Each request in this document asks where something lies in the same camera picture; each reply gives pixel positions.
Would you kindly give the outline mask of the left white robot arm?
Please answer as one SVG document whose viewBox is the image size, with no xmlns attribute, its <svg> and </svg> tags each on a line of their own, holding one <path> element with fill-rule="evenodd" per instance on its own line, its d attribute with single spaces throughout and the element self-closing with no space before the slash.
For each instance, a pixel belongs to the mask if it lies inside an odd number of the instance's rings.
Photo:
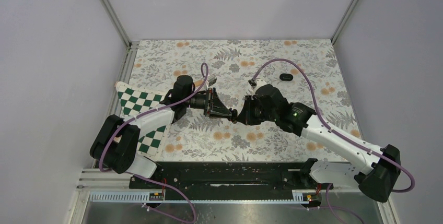
<svg viewBox="0 0 443 224">
<path fill-rule="evenodd" d="M 179 76 L 159 106 L 127 120 L 111 115 L 106 118 L 91 149 L 90 155 L 99 162 L 102 172 L 129 173 L 142 176 L 150 188 L 161 184 L 162 174 L 154 161 L 137 152 L 138 141 L 146 134 L 181 119 L 188 108 L 200 109 L 213 119 L 235 122 L 238 112 L 227 108 L 216 89 L 203 82 L 196 87 L 188 75 Z"/>
</svg>

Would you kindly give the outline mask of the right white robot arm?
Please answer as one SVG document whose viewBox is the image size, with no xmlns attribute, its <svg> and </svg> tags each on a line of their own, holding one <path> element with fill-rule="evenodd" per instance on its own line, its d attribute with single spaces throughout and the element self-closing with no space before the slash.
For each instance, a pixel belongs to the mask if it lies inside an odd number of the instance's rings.
<svg viewBox="0 0 443 224">
<path fill-rule="evenodd" d="M 237 122 L 260 125 L 269 121 L 287 133 L 322 144 L 352 164 L 348 170 L 327 168 L 319 162 L 300 173 L 306 188 L 318 183 L 357 186 L 369 198 L 385 203 L 394 191 L 401 173 L 400 151 L 393 145 L 384 148 L 358 139 L 322 121 L 317 112 L 300 103 L 289 103 L 272 85 L 264 85 L 246 96 Z"/>
</svg>

